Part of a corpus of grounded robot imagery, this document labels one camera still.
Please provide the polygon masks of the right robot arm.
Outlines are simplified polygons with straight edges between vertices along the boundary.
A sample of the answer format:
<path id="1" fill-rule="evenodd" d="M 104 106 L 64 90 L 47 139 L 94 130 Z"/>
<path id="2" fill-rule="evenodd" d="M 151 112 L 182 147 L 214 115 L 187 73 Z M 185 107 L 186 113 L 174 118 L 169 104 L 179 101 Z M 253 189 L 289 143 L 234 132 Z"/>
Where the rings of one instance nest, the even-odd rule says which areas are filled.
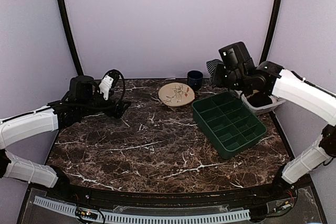
<path id="1" fill-rule="evenodd" d="M 240 41 L 219 49 L 219 58 L 205 63 L 211 84 L 239 91 L 244 96 L 262 93 L 284 100 L 290 109 L 304 110 L 321 121 L 321 131 L 295 158 L 282 165 L 268 188 L 273 200 L 280 199 L 303 176 L 335 159 L 335 93 L 293 70 L 272 62 L 255 64 Z"/>

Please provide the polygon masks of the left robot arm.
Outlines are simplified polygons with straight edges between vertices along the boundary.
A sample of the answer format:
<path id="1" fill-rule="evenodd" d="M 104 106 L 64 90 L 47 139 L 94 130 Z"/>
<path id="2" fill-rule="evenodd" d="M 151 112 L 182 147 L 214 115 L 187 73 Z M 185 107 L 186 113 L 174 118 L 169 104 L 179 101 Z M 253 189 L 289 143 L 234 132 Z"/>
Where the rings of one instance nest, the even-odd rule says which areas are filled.
<path id="1" fill-rule="evenodd" d="M 74 197 L 69 178 L 58 167 L 21 158 L 7 148 L 26 138 L 66 129 L 84 117 L 104 113 L 119 119 L 131 103 L 124 101 L 125 79 L 118 70 L 108 71 L 101 80 L 77 76 L 70 80 L 62 99 L 39 109 L 1 120 L 1 177 L 53 188 L 63 201 Z"/>

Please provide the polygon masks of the navy striped underwear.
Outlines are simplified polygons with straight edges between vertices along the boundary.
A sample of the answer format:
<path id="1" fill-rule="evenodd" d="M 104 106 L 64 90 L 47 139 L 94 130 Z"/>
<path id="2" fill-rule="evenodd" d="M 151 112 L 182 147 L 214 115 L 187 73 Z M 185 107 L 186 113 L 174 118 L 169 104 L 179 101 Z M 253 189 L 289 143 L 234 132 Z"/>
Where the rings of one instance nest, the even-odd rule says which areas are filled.
<path id="1" fill-rule="evenodd" d="M 216 69 L 216 66 L 219 65 L 219 64 L 223 64 L 223 62 L 219 59 L 213 59 L 213 60 L 209 60 L 206 62 L 206 68 L 207 68 L 207 71 L 209 73 L 210 76 L 213 75 L 215 69 Z"/>

